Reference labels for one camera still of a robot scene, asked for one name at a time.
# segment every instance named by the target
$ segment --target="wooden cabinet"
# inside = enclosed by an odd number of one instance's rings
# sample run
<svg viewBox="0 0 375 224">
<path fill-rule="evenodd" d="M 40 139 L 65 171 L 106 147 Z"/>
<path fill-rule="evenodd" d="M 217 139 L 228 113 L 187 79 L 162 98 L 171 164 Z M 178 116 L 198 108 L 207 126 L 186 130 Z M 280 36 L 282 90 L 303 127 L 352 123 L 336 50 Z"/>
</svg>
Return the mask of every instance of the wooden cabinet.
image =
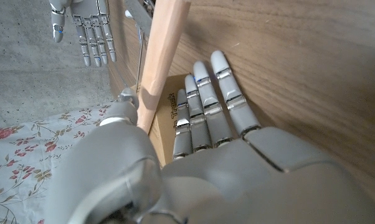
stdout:
<svg viewBox="0 0 375 224">
<path fill-rule="evenodd" d="M 116 94 L 135 84 L 138 39 L 109 0 Z M 375 1 L 192 1 L 170 75 L 222 50 L 265 126 L 310 141 L 375 199 Z"/>
</svg>

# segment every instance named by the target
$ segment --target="robot finger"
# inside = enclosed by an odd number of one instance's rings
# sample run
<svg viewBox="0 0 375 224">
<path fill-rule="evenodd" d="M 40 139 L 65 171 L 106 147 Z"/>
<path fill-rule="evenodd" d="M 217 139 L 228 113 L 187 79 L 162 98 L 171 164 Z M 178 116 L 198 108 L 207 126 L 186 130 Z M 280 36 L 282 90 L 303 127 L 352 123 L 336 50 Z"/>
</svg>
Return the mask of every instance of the robot finger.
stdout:
<svg viewBox="0 0 375 224">
<path fill-rule="evenodd" d="M 85 33 L 85 28 L 83 26 L 77 26 L 77 34 L 79 36 L 80 46 L 82 50 L 83 61 L 86 66 L 90 66 L 90 57 L 88 50 L 87 34 Z"/>
<path fill-rule="evenodd" d="M 232 122 L 240 136 L 259 129 L 260 123 L 243 96 L 224 54 L 216 50 L 211 55 L 211 64 L 219 82 L 222 96 L 229 110 Z"/>
<path fill-rule="evenodd" d="M 113 62 L 116 62 L 117 59 L 116 59 L 116 54 L 115 54 L 113 34 L 112 34 L 112 29 L 110 28 L 110 23 L 104 24 L 103 29 L 105 31 L 107 47 L 108 47 L 108 50 L 110 51 L 110 57 L 112 58 Z"/>
<path fill-rule="evenodd" d="M 102 61 L 105 65 L 107 65 L 108 59 L 107 59 L 105 38 L 103 36 L 102 27 L 96 26 L 96 27 L 94 27 L 94 29 L 95 29 L 95 33 L 96 33 L 96 38 L 98 40 L 99 52 L 100 52 L 100 55 L 102 56 Z"/>
<path fill-rule="evenodd" d="M 218 147 L 221 144 L 233 140 L 232 131 L 226 121 L 222 105 L 212 86 L 210 76 L 203 62 L 194 64 L 194 78 L 198 86 L 201 103 L 204 108 L 204 116 L 209 128 L 212 145 Z"/>
<path fill-rule="evenodd" d="M 192 135 L 190 132 L 190 116 L 186 91 L 178 91 L 178 121 L 174 142 L 173 159 L 181 159 L 192 154 Z"/>
<path fill-rule="evenodd" d="M 89 45 L 92 49 L 93 58 L 95 59 L 96 66 L 102 66 L 99 57 L 99 50 L 98 50 L 98 43 L 96 40 L 95 30 L 93 28 L 87 28 L 88 38 L 89 38 Z"/>
<path fill-rule="evenodd" d="M 56 43 L 59 43 L 63 39 L 63 27 L 64 27 L 64 14 L 65 14 L 65 8 L 62 9 L 56 9 L 52 5 L 52 29 L 53 29 L 53 40 Z"/>
<path fill-rule="evenodd" d="M 192 75 L 185 78 L 186 98 L 189 107 L 190 128 L 193 152 L 211 148 L 204 110 L 201 105 L 199 91 Z"/>
</svg>

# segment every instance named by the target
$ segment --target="wooden stick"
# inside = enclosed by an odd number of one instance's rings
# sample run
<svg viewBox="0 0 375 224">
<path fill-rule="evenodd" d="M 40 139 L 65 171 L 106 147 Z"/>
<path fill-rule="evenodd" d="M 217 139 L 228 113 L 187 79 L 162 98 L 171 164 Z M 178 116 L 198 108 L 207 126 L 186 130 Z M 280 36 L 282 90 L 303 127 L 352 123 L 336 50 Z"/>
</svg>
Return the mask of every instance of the wooden stick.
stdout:
<svg viewBox="0 0 375 224">
<path fill-rule="evenodd" d="M 190 0 L 157 0 L 139 94 L 138 126 L 149 133 L 188 16 Z"/>
</svg>

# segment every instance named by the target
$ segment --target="floral fabric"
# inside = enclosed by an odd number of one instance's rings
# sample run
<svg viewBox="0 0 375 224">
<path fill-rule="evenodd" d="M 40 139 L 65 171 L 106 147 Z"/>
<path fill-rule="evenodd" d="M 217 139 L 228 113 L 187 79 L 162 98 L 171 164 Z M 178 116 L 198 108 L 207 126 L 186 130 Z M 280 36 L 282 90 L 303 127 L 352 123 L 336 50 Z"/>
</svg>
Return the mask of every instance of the floral fabric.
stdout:
<svg viewBox="0 0 375 224">
<path fill-rule="evenodd" d="M 0 223 L 44 224 L 52 174 L 111 103 L 0 129 Z"/>
</svg>

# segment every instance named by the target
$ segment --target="gray robotic forearm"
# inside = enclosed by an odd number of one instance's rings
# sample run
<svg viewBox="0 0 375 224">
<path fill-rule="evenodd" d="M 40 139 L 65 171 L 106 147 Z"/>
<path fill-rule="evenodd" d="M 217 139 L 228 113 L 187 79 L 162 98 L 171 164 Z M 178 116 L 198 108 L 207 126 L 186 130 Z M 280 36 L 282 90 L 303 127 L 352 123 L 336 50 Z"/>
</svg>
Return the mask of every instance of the gray robotic forearm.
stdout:
<svg viewBox="0 0 375 224">
<path fill-rule="evenodd" d="M 52 7 L 53 38 L 56 43 L 63 39 L 65 10 L 70 7 L 86 66 L 91 64 L 88 46 L 91 48 L 96 66 L 102 66 L 102 62 L 105 65 L 108 63 L 105 42 L 110 58 L 113 62 L 116 61 L 107 0 L 49 0 L 49 2 Z"/>
<path fill-rule="evenodd" d="M 174 161 L 160 170 L 127 88 L 55 170 L 45 223 L 375 223 L 375 203 L 341 166 L 261 128 L 223 53 L 211 62 L 238 139 L 196 62 L 178 92 Z"/>
</svg>

